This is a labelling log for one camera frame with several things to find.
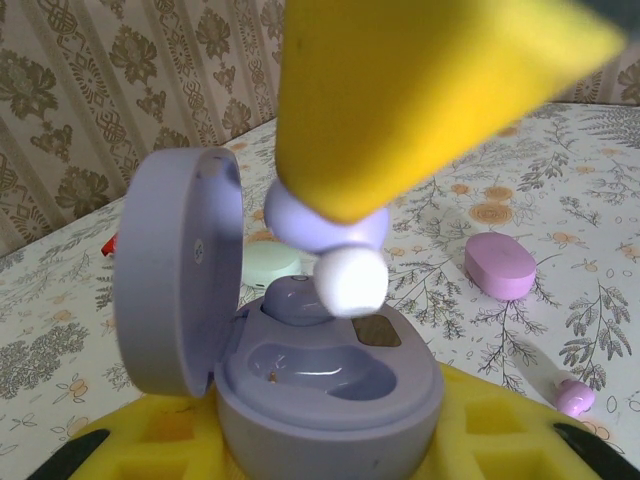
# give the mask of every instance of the earbud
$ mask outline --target earbud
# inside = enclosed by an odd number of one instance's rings
[[[295,275],[275,280],[264,294],[262,311],[276,320],[308,327],[332,320],[307,276]]]
[[[554,379],[556,409],[570,417],[577,417],[588,410],[596,399],[595,392],[577,380],[571,372],[560,371]]]
[[[295,198],[275,180],[265,200],[267,227],[282,242],[320,255],[314,268],[317,295],[336,317],[377,312],[387,294],[389,274],[380,249],[389,211],[374,212],[354,225],[332,223]]]

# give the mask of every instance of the earbud charging case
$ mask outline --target earbud charging case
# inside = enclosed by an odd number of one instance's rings
[[[237,311],[242,208],[226,149],[162,150],[143,162],[125,200],[114,275],[132,381],[146,393],[192,397],[215,382],[225,440],[250,478],[409,477],[444,389],[425,342],[386,305],[311,326],[268,316],[264,297]],[[313,289],[312,279],[292,278]]]

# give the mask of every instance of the yellow object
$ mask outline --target yellow object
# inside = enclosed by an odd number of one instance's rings
[[[414,480],[599,480],[552,429],[582,425],[504,388],[441,365],[442,413]],[[144,397],[80,431],[111,435],[71,480],[244,480],[225,447],[215,392]]]
[[[276,166],[354,223],[613,58],[625,35],[570,0],[291,0]]]

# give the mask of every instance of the open case lid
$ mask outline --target open case lid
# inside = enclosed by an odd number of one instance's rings
[[[125,199],[113,290],[120,352],[143,392],[207,392],[238,306],[242,234],[230,151],[161,150],[142,163]]]

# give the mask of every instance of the mint green object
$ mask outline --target mint green object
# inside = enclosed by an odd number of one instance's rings
[[[302,274],[300,255],[282,243],[250,243],[243,256],[242,282],[249,287],[267,288],[280,277]]]

